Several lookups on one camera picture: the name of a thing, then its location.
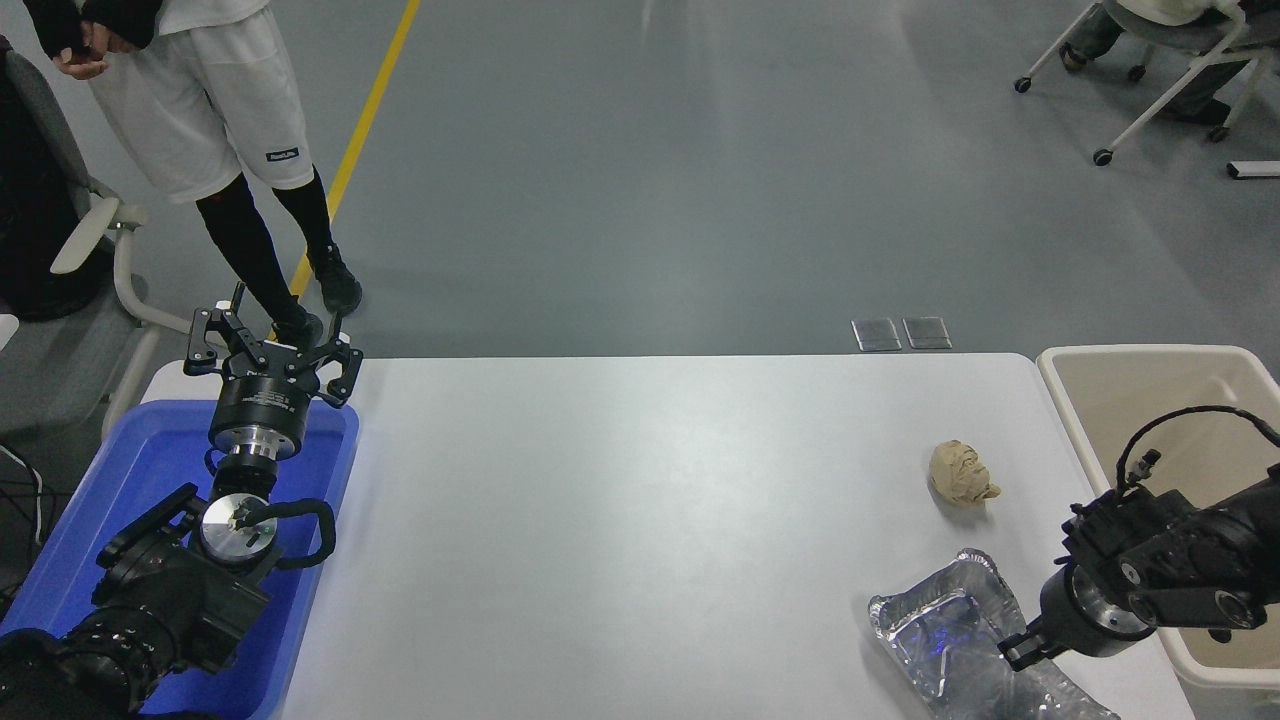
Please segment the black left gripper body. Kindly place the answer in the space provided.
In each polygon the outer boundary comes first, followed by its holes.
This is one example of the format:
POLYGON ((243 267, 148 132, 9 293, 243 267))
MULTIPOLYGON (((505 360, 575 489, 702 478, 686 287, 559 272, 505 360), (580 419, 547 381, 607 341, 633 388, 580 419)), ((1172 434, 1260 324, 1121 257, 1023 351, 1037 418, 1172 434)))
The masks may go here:
POLYGON ((265 427, 280 436, 303 437, 312 396, 298 383, 271 375, 224 379, 212 414, 210 436, 247 427, 265 427))

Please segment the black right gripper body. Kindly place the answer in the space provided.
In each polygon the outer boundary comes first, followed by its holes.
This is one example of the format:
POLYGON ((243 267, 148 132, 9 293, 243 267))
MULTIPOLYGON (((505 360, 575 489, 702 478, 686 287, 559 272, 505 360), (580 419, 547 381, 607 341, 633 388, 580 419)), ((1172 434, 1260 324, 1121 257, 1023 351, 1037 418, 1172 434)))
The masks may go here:
POLYGON ((1071 651, 1110 657, 1126 648, 1126 611, 1110 602, 1079 568, 1061 568, 1039 593, 1044 657, 1071 651))

